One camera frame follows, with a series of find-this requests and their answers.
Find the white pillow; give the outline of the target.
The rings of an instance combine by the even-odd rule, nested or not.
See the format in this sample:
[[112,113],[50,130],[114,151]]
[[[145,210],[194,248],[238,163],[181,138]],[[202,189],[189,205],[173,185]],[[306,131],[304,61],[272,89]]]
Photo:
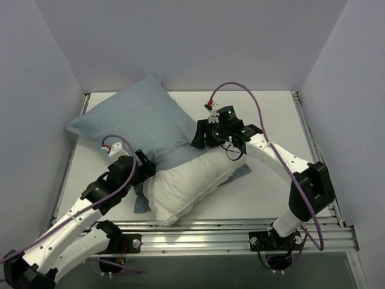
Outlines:
[[177,167],[156,172],[143,184],[143,195],[156,220],[170,226],[220,185],[249,173],[245,157],[232,161],[222,148],[215,148]]

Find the blue pillowcase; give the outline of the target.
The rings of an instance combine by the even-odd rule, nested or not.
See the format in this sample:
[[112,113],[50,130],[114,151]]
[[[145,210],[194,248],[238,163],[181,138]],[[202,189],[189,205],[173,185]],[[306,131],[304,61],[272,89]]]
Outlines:
[[[111,146],[125,138],[130,147],[141,149],[156,165],[156,172],[172,169],[211,150],[191,146],[196,122],[154,75],[109,97],[70,121],[66,128],[96,146]],[[143,184],[135,188],[136,213],[151,211],[143,195]]]

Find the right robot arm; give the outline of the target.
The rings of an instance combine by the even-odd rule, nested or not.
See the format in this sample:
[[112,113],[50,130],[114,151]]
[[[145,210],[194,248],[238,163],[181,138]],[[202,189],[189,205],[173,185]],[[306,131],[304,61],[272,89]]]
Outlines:
[[209,103],[205,108],[209,116],[198,120],[192,146],[203,149],[228,143],[243,155],[261,161],[291,186],[287,211],[267,233],[270,246],[283,247],[289,235],[335,200],[327,166],[320,161],[310,163],[268,140],[262,129],[245,125],[232,106]]

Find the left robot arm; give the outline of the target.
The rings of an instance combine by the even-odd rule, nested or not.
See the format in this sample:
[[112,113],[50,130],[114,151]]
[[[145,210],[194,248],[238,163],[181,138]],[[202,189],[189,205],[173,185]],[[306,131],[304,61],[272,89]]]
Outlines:
[[102,217],[132,187],[155,173],[155,164],[141,150],[134,157],[119,156],[31,247],[6,254],[2,260],[5,282],[11,288],[54,288],[65,274],[94,254],[122,250],[126,242],[121,229]]

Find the aluminium left side rail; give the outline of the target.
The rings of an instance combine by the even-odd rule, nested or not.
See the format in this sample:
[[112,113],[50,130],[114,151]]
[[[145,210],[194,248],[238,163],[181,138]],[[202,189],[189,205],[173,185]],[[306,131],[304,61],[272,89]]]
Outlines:
[[80,115],[84,115],[87,112],[87,107],[88,107],[88,103],[90,100],[90,96],[91,96],[90,93],[85,94],[85,99],[84,99],[84,103],[83,103]]

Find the aluminium rail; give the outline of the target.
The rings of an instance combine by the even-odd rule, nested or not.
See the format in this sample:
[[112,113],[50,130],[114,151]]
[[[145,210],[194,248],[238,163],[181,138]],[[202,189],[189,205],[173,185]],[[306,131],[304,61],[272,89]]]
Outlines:
[[[301,101],[299,98],[299,93],[298,92],[291,92],[291,95],[292,95],[292,98],[294,100],[294,104],[295,104],[298,116],[300,118],[301,126],[303,127],[303,131],[305,134],[305,138],[306,138],[307,145],[309,147],[312,159],[313,159],[313,161],[324,162],[324,159],[321,155],[321,151],[318,149],[318,147],[316,145],[316,141],[313,137],[313,134],[309,128],[309,125],[308,125],[306,118],[305,118],[305,115],[303,113],[303,109],[301,107]],[[329,206],[329,210],[332,211],[332,215],[337,220],[339,226],[341,228],[345,228],[346,224],[342,218],[342,215],[341,215],[341,212],[340,212],[340,209],[338,206],[337,198],[335,198],[334,201],[332,202],[332,204]]]
[[87,112],[87,107],[88,107],[88,103],[90,100],[90,96],[91,96],[90,93],[85,94],[85,99],[84,99],[84,103],[83,103],[80,115],[84,115]]
[[[343,227],[336,217],[318,219],[324,237],[324,251],[306,242],[303,253],[357,252],[353,227]],[[273,219],[180,220],[161,226],[154,220],[113,221],[124,234],[140,234],[140,252],[145,256],[252,255],[248,233],[266,231]]]

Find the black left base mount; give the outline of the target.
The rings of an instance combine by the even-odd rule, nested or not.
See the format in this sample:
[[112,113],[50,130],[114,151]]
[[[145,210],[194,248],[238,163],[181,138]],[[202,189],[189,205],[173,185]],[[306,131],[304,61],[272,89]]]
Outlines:
[[141,252],[141,234],[123,234],[109,239],[107,247],[98,254],[135,254]]

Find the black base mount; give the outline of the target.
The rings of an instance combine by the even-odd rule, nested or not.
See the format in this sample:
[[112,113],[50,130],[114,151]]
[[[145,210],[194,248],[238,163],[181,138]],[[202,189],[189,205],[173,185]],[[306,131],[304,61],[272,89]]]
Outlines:
[[299,250],[303,239],[298,231],[281,238],[273,231],[251,231],[248,233],[250,250],[253,252]]
[[135,254],[141,252],[141,234],[123,234],[109,239],[107,247],[98,254]]

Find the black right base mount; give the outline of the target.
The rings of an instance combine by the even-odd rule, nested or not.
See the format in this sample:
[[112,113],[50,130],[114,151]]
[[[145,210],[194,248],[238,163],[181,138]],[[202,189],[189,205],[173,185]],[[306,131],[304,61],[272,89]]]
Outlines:
[[273,231],[251,231],[248,233],[250,250],[253,252],[299,250],[303,239],[298,231],[281,238]]

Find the aluminium right side rail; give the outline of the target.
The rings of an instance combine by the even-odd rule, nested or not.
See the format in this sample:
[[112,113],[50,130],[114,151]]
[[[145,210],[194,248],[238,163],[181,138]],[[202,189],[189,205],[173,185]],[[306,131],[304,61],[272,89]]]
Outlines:
[[[303,131],[305,134],[305,138],[306,138],[307,145],[309,147],[312,159],[313,159],[313,161],[324,162],[324,159],[321,155],[321,151],[318,149],[318,147],[316,145],[316,141],[313,137],[313,134],[309,128],[309,125],[308,125],[306,118],[305,118],[305,115],[303,113],[303,109],[301,107],[301,101],[299,98],[299,93],[298,92],[291,92],[291,95],[292,95],[292,98],[294,100],[294,104],[295,104],[298,116],[300,118],[301,126],[303,127]],[[339,226],[341,228],[345,228],[346,224],[342,218],[342,215],[341,215],[341,212],[340,212],[340,209],[338,206],[337,198],[335,198],[334,201],[332,202],[332,204],[329,206],[329,210],[332,211],[332,215],[337,220]]]

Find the aluminium front rail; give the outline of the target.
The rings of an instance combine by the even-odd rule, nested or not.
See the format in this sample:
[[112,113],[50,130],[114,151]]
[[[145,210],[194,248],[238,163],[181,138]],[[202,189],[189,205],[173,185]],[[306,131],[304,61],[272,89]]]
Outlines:
[[[353,227],[343,227],[336,217],[318,219],[324,237],[324,251],[306,242],[303,253],[357,252]],[[140,252],[145,256],[252,255],[248,233],[266,231],[273,219],[180,220],[161,226],[154,220],[113,221],[124,234],[140,234]]]

